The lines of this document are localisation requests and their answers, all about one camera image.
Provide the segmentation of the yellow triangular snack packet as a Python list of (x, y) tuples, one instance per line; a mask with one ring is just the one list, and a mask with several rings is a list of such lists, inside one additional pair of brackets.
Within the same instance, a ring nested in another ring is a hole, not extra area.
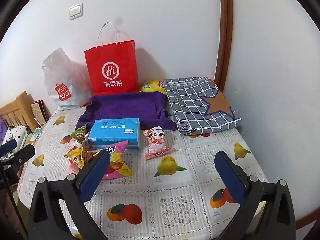
[(72, 164), (75, 164), (79, 169), (82, 169), (86, 164), (86, 155), (83, 147), (75, 148), (65, 154)]

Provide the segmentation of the pink yellow sweet potato sticks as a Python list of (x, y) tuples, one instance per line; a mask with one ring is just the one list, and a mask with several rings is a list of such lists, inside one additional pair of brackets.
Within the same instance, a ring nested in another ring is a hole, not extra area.
[(123, 161), (123, 154), (127, 148), (128, 141), (116, 142), (104, 149), (110, 154), (110, 165), (102, 180), (111, 180), (132, 176), (132, 171)]

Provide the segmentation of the panda snack packet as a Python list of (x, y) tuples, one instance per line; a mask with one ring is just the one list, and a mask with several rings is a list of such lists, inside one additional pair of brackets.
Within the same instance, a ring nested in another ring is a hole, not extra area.
[(165, 133), (160, 126), (144, 130), (143, 135), (148, 141), (148, 145), (144, 154), (145, 160), (154, 159), (166, 155), (172, 151), (172, 147), (168, 147), (166, 145)]

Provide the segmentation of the green snack packet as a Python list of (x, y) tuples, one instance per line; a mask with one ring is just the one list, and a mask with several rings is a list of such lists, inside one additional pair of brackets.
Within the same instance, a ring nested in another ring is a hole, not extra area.
[(87, 133), (87, 125), (81, 126), (71, 133), (71, 137), (79, 143), (82, 143)]

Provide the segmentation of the wooden furniture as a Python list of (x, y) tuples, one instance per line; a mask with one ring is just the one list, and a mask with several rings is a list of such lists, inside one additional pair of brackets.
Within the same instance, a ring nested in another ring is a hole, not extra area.
[(16, 99), (0, 109), (1, 118), (7, 128), (26, 126), (34, 132), (39, 127), (31, 110), (31, 99), (26, 91), (19, 94)]

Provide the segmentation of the patterned box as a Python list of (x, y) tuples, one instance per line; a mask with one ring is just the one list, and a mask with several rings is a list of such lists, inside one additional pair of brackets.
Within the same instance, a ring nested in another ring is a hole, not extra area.
[(36, 100), (30, 104), (30, 107), (35, 121), (39, 124), (40, 127), (44, 126), (49, 119), (49, 114), (44, 101), (42, 99)]

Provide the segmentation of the white plastic Miniso bag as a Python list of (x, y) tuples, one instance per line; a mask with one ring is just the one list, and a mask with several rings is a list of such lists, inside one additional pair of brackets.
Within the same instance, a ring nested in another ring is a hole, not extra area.
[(86, 66), (72, 61), (62, 48), (53, 51), (42, 63), (44, 85), (59, 109), (89, 103), (91, 82)]

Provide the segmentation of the fruit print tablecloth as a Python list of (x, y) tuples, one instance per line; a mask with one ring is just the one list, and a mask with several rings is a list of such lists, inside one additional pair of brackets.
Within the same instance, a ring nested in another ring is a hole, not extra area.
[(266, 177), (252, 152), (236, 159), (234, 144), (246, 142), (236, 129), (196, 138), (167, 131), (170, 156), (182, 167), (175, 174), (157, 176), (159, 158), (145, 160), (146, 141), (124, 153), (132, 175), (103, 180), (85, 207), (109, 239), (212, 239), (235, 215), (238, 204), (210, 203), (224, 188), (214, 166), (217, 152), (224, 151), (247, 174)]

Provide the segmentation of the blue tissue pack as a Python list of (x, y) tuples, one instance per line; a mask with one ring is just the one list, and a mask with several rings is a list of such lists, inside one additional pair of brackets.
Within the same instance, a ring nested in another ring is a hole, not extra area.
[(105, 146), (128, 141), (127, 148), (140, 148), (140, 122), (138, 118), (95, 120), (88, 135), (91, 145)]

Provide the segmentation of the red paper shopping bag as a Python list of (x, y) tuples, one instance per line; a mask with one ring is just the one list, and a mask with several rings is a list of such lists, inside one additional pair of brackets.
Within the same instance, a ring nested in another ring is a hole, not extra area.
[(97, 44), (84, 51), (94, 95), (135, 93), (139, 91), (134, 40), (121, 41), (115, 25), (116, 41), (104, 44), (100, 29)]

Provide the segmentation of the grey checked star cloth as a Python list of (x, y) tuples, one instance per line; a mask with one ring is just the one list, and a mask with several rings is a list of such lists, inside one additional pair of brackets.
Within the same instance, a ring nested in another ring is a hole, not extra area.
[(222, 132), (242, 122), (208, 77), (166, 79), (163, 88), (181, 136)]

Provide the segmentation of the purple towel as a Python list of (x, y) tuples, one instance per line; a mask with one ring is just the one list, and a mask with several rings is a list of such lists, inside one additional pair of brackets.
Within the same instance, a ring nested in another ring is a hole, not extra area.
[(142, 130), (160, 126), (165, 131), (176, 131), (177, 125), (169, 119), (166, 95), (160, 92), (137, 92), (97, 95), (80, 116), (76, 128), (86, 125), (91, 129), (95, 120), (138, 118)]

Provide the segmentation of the yellow chips bag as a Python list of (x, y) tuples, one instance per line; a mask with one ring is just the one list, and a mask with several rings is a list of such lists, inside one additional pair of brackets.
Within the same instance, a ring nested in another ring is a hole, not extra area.
[(144, 81), (140, 87), (140, 92), (160, 92), (165, 94), (162, 80)]

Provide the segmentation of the white wall switch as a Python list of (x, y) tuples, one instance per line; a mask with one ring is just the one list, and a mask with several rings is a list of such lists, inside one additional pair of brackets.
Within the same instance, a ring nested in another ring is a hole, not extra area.
[(84, 5), (83, 3), (76, 4), (69, 8), (69, 19), (75, 20), (84, 15)]

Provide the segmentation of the brown wooden door frame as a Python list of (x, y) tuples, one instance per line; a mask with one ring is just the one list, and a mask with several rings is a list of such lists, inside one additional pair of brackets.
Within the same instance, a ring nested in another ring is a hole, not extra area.
[(220, 37), (214, 81), (223, 92), (233, 38), (233, 0), (220, 0)]

